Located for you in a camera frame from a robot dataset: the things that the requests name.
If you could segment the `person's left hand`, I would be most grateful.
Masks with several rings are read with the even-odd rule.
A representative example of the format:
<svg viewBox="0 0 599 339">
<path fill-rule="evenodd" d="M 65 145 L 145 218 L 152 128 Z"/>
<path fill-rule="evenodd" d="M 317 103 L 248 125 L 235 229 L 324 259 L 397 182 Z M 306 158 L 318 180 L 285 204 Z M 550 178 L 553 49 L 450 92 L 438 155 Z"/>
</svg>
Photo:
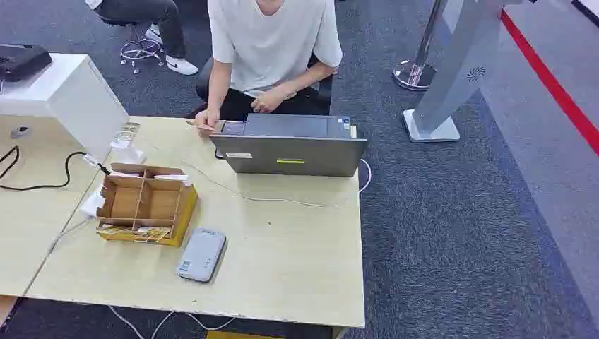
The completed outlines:
<svg viewBox="0 0 599 339">
<path fill-rule="evenodd" d="M 254 113 L 272 113 L 286 98 L 285 92 L 271 89 L 256 97 L 250 106 Z"/>
</svg>

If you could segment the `person's right hand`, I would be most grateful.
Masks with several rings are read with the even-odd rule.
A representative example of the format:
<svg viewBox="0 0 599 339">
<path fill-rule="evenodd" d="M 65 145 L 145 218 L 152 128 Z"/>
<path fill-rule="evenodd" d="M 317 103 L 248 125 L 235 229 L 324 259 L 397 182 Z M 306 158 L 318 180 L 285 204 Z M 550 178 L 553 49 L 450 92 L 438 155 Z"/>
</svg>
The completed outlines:
<svg viewBox="0 0 599 339">
<path fill-rule="evenodd" d="M 220 111 L 218 109 L 207 108 L 196 114 L 194 126 L 200 137 L 208 137 L 212 133 L 215 133 L 219 121 Z"/>
</svg>

